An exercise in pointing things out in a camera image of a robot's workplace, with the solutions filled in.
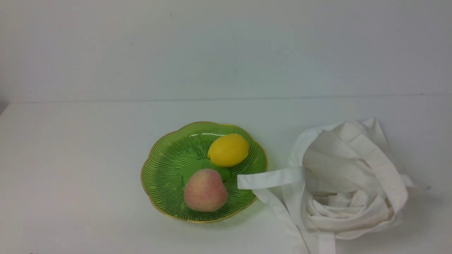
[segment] white tabletop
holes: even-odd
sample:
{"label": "white tabletop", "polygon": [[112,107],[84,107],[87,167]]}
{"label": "white tabletop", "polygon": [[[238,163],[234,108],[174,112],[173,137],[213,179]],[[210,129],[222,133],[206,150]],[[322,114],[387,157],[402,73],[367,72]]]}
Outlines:
{"label": "white tabletop", "polygon": [[212,224],[160,214],[140,182],[150,148],[190,122],[232,123],[261,143],[272,170],[286,165],[304,129],[370,117],[408,174],[433,189],[408,204],[401,226],[339,241],[338,253],[448,253],[451,110],[452,97],[441,95],[11,104],[0,116],[0,253],[289,254],[260,202]]}

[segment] white cloth bag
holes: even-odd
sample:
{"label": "white cloth bag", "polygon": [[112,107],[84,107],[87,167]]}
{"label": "white cloth bag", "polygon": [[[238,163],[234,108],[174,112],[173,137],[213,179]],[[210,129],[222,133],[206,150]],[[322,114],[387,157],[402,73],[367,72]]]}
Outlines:
{"label": "white cloth bag", "polygon": [[[238,188],[252,189],[273,209],[293,254],[309,253],[297,226],[318,234],[320,254],[334,254],[335,238],[354,239],[398,223],[407,189],[419,187],[397,171],[375,119],[306,130],[295,142],[288,168],[237,180]],[[286,206],[267,189],[276,186]]]}

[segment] pink peach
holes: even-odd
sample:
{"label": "pink peach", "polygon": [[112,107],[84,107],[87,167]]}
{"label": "pink peach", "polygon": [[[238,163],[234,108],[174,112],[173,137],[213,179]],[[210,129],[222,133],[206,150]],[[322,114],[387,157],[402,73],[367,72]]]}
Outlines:
{"label": "pink peach", "polygon": [[221,175],[213,169],[196,172],[185,186],[184,199],[187,206],[200,212],[213,212],[227,201],[227,191]]}

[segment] green glass plate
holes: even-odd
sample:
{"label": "green glass plate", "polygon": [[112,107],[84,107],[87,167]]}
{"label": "green glass plate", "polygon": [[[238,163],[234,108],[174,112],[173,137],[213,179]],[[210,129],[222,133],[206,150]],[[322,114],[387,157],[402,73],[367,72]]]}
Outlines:
{"label": "green glass plate", "polygon": [[[220,136],[237,133],[250,144],[248,157],[231,168],[213,165],[207,158],[210,145]],[[237,189],[238,174],[255,174],[268,170],[267,155],[244,129],[213,122],[194,122],[161,137],[152,147],[141,170],[141,183],[152,204],[174,219],[209,223],[229,218],[256,200],[251,190]],[[226,204],[215,212],[198,212],[184,201],[188,179],[200,169],[217,170],[228,191]]]}

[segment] lemon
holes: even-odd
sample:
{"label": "lemon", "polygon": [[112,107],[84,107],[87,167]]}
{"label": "lemon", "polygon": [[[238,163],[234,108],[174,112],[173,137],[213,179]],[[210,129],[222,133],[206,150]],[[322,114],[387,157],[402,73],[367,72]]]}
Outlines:
{"label": "lemon", "polygon": [[239,134],[229,134],[215,140],[207,156],[219,167],[233,167],[248,156],[250,145]]}

